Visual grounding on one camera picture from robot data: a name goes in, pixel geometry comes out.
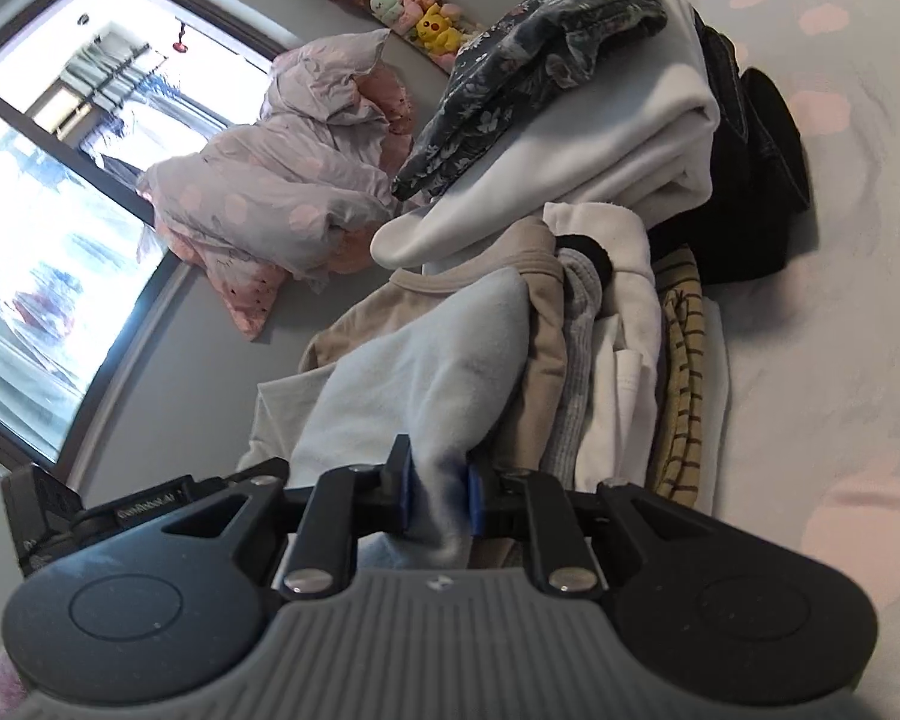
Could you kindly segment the light grey-blue garment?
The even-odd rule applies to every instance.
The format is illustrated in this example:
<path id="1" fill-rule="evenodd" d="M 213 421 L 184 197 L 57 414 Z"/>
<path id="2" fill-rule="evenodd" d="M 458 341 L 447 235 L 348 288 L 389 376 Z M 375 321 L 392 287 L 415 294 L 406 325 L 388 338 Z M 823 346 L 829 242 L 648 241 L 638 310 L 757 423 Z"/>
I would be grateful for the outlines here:
<path id="1" fill-rule="evenodd" d="M 413 513 L 403 536 L 375 535 L 357 566 L 461 569 L 468 564 L 466 456 L 502 416 L 526 362 L 528 286 L 501 268 L 425 316 L 336 362 L 290 456 L 310 484 L 338 466 L 377 465 L 406 434 Z"/>

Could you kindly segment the white hooded garment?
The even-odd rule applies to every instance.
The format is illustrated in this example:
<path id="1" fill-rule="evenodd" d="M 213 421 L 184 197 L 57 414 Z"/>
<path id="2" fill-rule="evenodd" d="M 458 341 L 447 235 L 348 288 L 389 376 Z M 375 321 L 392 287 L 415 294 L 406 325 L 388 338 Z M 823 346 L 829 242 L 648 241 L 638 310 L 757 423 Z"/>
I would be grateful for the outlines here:
<path id="1" fill-rule="evenodd" d="M 543 220 L 556 234 L 593 239 L 613 266 L 593 326 L 589 403 L 574 488 L 591 493 L 608 478 L 642 484 L 658 413 L 663 325 L 647 231 L 633 211 L 610 203 L 549 203 Z"/>

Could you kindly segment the yellow black striped garment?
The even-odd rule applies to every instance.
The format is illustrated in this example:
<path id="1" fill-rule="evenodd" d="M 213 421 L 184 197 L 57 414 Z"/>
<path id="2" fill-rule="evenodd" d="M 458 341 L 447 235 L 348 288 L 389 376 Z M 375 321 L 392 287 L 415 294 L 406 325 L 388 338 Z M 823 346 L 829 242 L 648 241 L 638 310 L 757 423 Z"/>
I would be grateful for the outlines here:
<path id="1" fill-rule="evenodd" d="M 647 470 L 657 496 L 692 509 L 702 486 L 707 324 L 694 255 L 687 247 L 653 264 L 663 319 L 660 403 Z"/>

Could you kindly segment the grey knit folded garment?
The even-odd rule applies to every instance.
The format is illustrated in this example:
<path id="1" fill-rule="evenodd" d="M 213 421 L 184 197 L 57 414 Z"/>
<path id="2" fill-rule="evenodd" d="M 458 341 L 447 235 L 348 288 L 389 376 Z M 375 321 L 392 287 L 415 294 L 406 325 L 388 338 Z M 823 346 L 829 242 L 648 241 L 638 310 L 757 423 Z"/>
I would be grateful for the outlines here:
<path id="1" fill-rule="evenodd" d="M 541 470 L 553 475 L 562 488 L 572 489 L 590 396 L 593 326 L 603 301 L 603 286 L 587 255 L 561 247 L 557 258 L 564 268 L 562 336 L 566 342 L 566 374 Z"/>

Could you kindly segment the beige folded garment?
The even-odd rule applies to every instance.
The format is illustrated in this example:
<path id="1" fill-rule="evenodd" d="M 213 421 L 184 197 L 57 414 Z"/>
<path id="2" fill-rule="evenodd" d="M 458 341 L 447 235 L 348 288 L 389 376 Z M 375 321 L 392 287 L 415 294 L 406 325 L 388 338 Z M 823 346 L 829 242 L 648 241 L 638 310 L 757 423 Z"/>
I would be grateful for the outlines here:
<path id="1" fill-rule="evenodd" d="M 328 366 L 375 338 L 396 332 L 493 271 L 511 266 L 528 289 L 530 330 L 520 383 L 487 449 L 499 466 L 539 470 L 556 426 L 567 374 L 564 268 L 556 236 L 544 221 L 525 218 L 507 227 L 481 254 L 438 275 L 398 270 L 307 344 L 299 369 Z"/>

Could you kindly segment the pink dotted bed sheet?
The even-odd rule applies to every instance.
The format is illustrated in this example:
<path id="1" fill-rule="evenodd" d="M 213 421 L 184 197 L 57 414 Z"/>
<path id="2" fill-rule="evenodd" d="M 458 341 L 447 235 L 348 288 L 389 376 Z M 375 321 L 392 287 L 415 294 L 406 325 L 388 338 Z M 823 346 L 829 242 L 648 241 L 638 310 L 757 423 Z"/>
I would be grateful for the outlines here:
<path id="1" fill-rule="evenodd" d="M 900 0 L 692 0 L 797 122 L 813 205 L 775 277 L 722 291 L 718 509 L 900 597 Z"/>

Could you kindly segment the pink dotted crumpled duvet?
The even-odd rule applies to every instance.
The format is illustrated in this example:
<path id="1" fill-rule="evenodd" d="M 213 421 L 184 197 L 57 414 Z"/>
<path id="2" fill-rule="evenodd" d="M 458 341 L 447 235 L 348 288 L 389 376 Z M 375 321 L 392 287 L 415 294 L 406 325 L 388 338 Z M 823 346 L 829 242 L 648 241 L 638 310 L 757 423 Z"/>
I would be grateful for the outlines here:
<path id="1" fill-rule="evenodd" d="M 284 281 L 322 289 L 362 270 L 397 213 L 391 181 L 411 151 L 414 103 L 383 58 L 388 37 L 348 32 L 284 52 L 255 122 L 137 179 L 159 238 L 205 273 L 249 340 Z"/>

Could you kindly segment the white folded sweatshirt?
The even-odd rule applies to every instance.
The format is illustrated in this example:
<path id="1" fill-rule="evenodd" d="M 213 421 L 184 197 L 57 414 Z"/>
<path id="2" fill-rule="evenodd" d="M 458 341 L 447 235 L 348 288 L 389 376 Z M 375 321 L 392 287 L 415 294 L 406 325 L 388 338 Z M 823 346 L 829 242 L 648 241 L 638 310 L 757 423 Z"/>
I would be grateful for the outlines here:
<path id="1" fill-rule="evenodd" d="M 685 0 L 611 55 L 595 78 L 500 138 L 440 199 L 375 232 L 370 255 L 397 270 L 447 260 L 548 203 L 614 203 L 654 227 L 706 203 L 720 124 Z"/>

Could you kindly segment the black folded garment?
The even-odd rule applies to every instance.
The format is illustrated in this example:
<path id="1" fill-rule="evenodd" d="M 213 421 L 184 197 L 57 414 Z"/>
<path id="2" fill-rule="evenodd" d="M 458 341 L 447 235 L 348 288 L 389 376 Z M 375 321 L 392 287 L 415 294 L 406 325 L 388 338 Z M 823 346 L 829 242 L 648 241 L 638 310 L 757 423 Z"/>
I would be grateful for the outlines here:
<path id="1" fill-rule="evenodd" d="M 733 43 L 694 20 L 720 124 L 710 150 L 710 199 L 689 212 L 679 234 L 701 280 L 760 280 L 787 265 L 793 222 L 809 208 L 802 135 L 777 85 L 743 70 Z"/>

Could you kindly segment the dark framed window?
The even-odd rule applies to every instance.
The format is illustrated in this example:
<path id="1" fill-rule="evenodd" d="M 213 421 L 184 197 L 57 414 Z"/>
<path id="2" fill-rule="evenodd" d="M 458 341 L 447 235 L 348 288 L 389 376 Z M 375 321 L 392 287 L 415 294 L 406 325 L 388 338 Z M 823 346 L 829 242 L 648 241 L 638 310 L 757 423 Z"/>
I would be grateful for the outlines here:
<path id="1" fill-rule="evenodd" d="M 294 41 L 240 0 L 0 0 L 0 470 L 66 478 L 182 270 L 134 181 L 253 119 Z"/>

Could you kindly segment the dark floral folded garment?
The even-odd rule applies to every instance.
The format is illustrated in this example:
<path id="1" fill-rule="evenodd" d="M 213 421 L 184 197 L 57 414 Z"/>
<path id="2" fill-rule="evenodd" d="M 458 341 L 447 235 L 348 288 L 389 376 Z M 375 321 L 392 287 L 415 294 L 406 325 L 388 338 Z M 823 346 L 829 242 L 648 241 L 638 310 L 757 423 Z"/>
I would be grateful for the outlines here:
<path id="1" fill-rule="evenodd" d="M 588 83 L 613 50 L 667 21 L 663 0 L 521 0 L 461 49 L 393 179 L 395 199 L 445 192 L 512 125 Z"/>

